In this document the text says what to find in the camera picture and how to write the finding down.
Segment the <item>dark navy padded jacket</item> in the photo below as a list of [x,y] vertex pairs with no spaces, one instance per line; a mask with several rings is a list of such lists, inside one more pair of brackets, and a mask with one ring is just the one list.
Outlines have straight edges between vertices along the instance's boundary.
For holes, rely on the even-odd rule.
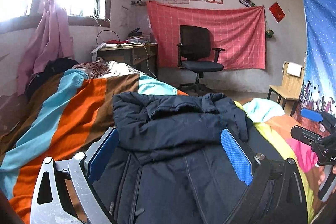
[[225,128],[281,155],[222,93],[113,97],[119,143],[94,189],[117,223],[224,223],[247,190],[222,144]]

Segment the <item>blue starry hanging cloth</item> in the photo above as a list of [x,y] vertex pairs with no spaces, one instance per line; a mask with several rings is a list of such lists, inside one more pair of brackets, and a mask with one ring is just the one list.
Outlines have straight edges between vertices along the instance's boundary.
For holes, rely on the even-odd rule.
[[303,0],[306,24],[305,73],[294,118],[327,136],[326,127],[301,114],[302,109],[335,116],[335,0]]

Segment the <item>wooden chair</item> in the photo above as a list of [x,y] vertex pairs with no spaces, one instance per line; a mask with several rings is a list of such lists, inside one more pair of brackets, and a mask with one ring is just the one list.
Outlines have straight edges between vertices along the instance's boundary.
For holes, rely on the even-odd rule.
[[292,103],[290,116],[292,117],[299,104],[299,95],[303,85],[305,67],[293,62],[284,61],[282,66],[282,82],[280,86],[270,85],[267,95],[269,100],[272,93],[277,96],[277,103],[283,109],[287,103]]

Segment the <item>striped colourful bed blanket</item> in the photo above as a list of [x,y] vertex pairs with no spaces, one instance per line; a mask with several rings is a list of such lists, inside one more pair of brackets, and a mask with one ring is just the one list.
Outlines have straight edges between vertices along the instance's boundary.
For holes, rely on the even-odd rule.
[[[156,83],[153,89],[144,91],[139,82],[138,74],[90,79],[84,71],[70,69],[51,77],[33,94],[17,129],[3,138],[1,146],[1,192],[17,219],[31,223],[35,183],[46,157],[55,161],[71,159],[78,152],[86,152],[108,128],[116,129],[115,95],[134,92],[147,96],[185,96],[163,83]],[[267,124],[252,123],[281,155],[279,160],[290,157],[295,160],[305,191],[307,223],[310,223],[314,218],[314,195],[293,150]],[[66,180],[65,183],[78,219],[88,223],[71,182]]]

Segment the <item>black office chair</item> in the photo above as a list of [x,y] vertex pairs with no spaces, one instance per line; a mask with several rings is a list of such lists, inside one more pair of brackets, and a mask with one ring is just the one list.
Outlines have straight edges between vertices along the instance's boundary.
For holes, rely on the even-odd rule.
[[211,93],[212,90],[200,83],[200,79],[205,73],[224,70],[224,66],[218,63],[218,60],[220,53],[225,49],[211,46],[211,33],[207,28],[181,25],[179,34],[178,67],[195,73],[196,79],[194,83],[180,84],[178,89],[185,93],[193,91],[198,96]]

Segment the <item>pink curtain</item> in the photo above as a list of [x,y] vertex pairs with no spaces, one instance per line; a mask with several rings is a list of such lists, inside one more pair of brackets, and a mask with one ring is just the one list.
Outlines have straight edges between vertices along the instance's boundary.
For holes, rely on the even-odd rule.
[[22,95],[34,75],[50,61],[74,56],[68,15],[55,0],[46,0],[42,18],[32,34],[18,66],[17,93]]

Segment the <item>wooden desk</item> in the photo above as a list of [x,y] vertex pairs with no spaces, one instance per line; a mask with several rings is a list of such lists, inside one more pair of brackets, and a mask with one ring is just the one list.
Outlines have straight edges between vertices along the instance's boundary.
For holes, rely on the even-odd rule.
[[97,51],[105,61],[126,63],[147,75],[158,77],[158,45],[156,43],[125,43],[106,45]]

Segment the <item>red paper wall decoration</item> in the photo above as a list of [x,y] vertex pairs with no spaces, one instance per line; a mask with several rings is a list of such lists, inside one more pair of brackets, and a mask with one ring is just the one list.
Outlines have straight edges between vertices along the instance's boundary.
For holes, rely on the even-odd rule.
[[277,2],[275,2],[272,6],[269,7],[269,11],[274,16],[277,23],[279,23],[285,17],[284,11]]

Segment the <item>red checked wall cloth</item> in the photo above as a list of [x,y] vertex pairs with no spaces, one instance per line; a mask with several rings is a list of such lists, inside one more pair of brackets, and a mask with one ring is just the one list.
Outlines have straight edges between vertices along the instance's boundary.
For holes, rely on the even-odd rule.
[[263,6],[230,10],[192,9],[147,2],[152,33],[158,43],[159,66],[177,66],[180,26],[210,31],[211,46],[225,51],[219,63],[227,70],[265,69],[265,11]]

